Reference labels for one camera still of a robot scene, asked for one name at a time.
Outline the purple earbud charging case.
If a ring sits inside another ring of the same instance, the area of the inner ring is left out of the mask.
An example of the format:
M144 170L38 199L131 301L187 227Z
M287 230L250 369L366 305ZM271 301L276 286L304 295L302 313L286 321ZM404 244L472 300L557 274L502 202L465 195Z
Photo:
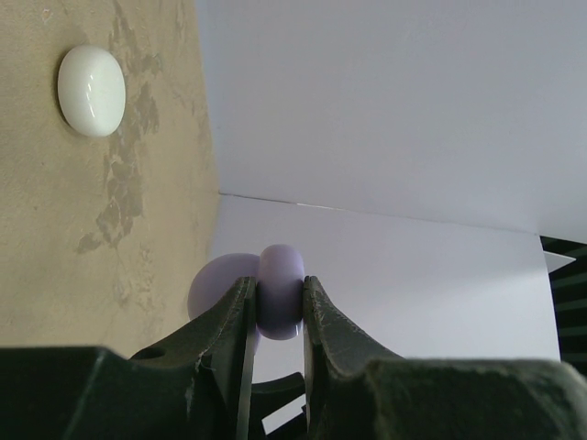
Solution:
M190 287L189 318L210 310L243 277L256 281L254 346L263 337L282 341L297 336L303 319L305 265L300 252L284 244L266 247L260 255L230 253L208 262L195 275Z

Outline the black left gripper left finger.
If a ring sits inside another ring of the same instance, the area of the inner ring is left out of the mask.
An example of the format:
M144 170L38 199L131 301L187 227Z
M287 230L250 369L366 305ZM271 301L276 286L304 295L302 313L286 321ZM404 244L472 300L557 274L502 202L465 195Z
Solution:
M244 439L255 281L125 358L103 346L1 352L4 439Z

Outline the white earbud charging case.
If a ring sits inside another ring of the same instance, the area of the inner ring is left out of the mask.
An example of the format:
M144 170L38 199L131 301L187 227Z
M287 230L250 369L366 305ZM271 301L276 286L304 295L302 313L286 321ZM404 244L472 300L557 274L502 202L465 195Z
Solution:
M125 78L107 50L77 46L64 56L57 95L64 119L78 133L105 138L121 124L126 106Z

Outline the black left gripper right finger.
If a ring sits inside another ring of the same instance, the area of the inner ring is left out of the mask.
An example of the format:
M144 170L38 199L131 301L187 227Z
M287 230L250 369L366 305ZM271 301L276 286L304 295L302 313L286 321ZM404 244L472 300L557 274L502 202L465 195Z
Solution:
M400 357L350 321L316 277L303 289L312 439L583 439L586 381L532 359Z

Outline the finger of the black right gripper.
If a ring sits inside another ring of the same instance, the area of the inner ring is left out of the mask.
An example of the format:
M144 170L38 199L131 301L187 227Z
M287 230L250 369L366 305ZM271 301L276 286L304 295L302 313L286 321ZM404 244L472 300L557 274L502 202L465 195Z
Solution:
M305 394L305 379L300 372L295 372L279 379L254 383L251 392L258 396L296 399Z

